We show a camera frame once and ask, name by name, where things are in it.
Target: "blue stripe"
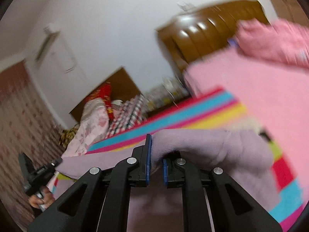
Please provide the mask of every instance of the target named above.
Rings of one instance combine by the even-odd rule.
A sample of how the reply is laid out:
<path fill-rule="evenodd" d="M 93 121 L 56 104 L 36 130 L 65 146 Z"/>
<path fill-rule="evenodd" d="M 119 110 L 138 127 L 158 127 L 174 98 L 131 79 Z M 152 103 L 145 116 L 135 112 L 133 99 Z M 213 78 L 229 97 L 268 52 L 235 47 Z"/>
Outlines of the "blue stripe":
<path fill-rule="evenodd" d="M 297 179 L 283 188 L 279 194 L 280 203 L 269 214 L 277 221 L 282 222 L 293 214 L 303 203 L 302 190 Z"/>
<path fill-rule="evenodd" d="M 167 126 L 180 123 L 190 118 L 194 118 L 201 113 L 211 111 L 216 107 L 219 107 L 229 101 L 232 101 L 233 99 L 234 99 L 233 95 L 231 95 L 228 92 L 223 92 L 220 93 L 219 95 L 216 94 L 215 96 L 207 98 L 207 100 L 205 101 L 202 101 L 191 107 L 187 107 L 183 110 L 177 111 L 173 114 L 167 115 L 166 117 L 150 122 L 149 124 L 145 124 L 140 128 L 133 129 L 129 132 L 125 132 L 123 134 L 93 144 L 88 151 L 93 151 L 102 147 L 126 141 L 131 138 L 145 135 L 147 133 L 152 133 L 156 130 L 164 129 Z"/>

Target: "pink cloth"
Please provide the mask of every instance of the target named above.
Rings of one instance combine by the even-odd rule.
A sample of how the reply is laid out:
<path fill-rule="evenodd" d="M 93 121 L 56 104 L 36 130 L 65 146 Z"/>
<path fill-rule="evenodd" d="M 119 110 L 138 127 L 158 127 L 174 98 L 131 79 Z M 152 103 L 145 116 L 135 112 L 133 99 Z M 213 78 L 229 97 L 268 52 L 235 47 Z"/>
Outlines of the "pink cloth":
<path fill-rule="evenodd" d="M 271 25 L 256 19 L 239 21 L 237 42 L 252 57 L 309 69 L 309 29 L 279 19 Z"/>
<path fill-rule="evenodd" d="M 265 124 L 294 166 L 307 202 L 309 74 L 239 55 L 229 47 L 189 66 L 184 77 L 197 97 L 214 86 L 225 87 Z"/>
<path fill-rule="evenodd" d="M 87 153 L 92 143 L 105 138 L 108 127 L 109 117 L 104 101 L 97 98 L 87 102 L 84 106 L 79 129 L 63 153 L 62 158 Z"/>

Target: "wooden headboard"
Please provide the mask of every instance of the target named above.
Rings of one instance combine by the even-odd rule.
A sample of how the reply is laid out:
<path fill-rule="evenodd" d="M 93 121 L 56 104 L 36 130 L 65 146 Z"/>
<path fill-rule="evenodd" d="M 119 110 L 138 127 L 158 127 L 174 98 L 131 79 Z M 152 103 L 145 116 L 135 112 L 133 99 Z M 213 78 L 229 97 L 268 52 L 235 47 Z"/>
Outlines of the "wooden headboard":
<path fill-rule="evenodd" d="M 225 47 L 238 20 L 253 18 L 269 23 L 257 0 L 235 0 L 178 15 L 157 32 L 182 73 L 189 63 Z"/>
<path fill-rule="evenodd" d="M 122 101 L 127 101 L 127 100 L 130 100 L 131 98 L 135 97 L 136 95 L 141 94 L 140 90 L 137 88 L 135 83 L 132 81 L 130 76 L 127 74 L 126 70 L 123 67 L 121 67 L 113 75 L 111 75 L 108 79 L 106 79 L 100 85 L 98 85 L 88 95 L 93 93 L 102 84 L 104 84 L 106 82 L 110 82 L 111 85 L 112 85 L 111 100 L 120 99 Z M 81 116 L 82 116 L 82 111 L 84 110 L 85 104 L 86 103 L 83 99 L 77 106 L 75 106 L 75 108 L 72 111 L 70 111 L 70 114 L 73 116 L 73 118 L 78 123 L 80 122 L 80 119 L 81 119 Z"/>

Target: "purple cloth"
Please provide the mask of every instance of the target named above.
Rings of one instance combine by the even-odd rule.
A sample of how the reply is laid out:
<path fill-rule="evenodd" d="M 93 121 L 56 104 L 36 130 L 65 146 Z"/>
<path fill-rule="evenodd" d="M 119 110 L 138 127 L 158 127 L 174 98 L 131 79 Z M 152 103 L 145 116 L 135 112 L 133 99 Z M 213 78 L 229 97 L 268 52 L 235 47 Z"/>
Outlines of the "purple cloth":
<path fill-rule="evenodd" d="M 114 167 L 130 157 L 133 148 L 64 158 L 57 170 L 78 179 L 91 167 L 102 170 Z M 175 219 L 182 224 L 181 190 L 163 185 L 161 159 L 178 150 L 183 158 L 203 169 L 222 167 L 266 210 L 279 203 L 275 178 L 270 170 L 273 155 L 268 144 L 251 130 L 161 130 L 152 135 L 150 186 L 131 191 L 128 231 L 139 231 L 144 221 L 151 231 L 174 231 Z"/>

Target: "headboard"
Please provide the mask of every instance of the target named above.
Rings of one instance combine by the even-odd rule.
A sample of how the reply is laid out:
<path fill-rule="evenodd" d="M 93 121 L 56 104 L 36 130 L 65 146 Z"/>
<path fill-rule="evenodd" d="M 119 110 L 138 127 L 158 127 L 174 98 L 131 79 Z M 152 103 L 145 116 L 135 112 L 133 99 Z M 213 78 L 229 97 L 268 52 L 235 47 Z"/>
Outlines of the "headboard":
<path fill-rule="evenodd" d="M 140 90 L 137 88 L 135 83 L 132 81 L 130 76 L 127 74 L 126 70 L 123 67 L 121 67 L 108 79 L 106 79 L 100 85 L 98 85 L 88 95 L 96 91 L 102 84 L 106 82 L 110 82 L 112 85 L 111 100 L 120 99 L 122 101 L 127 101 L 135 97 L 136 95 L 141 94 Z M 86 104 L 85 100 L 83 99 L 77 106 L 75 106 L 75 108 L 72 111 L 70 111 L 70 114 L 73 116 L 73 118 L 78 123 L 80 122 L 82 111 L 84 110 L 85 104 Z"/>
<path fill-rule="evenodd" d="M 189 63 L 225 47 L 238 20 L 253 18 L 269 23 L 257 0 L 235 0 L 178 15 L 157 32 L 182 73 Z"/>

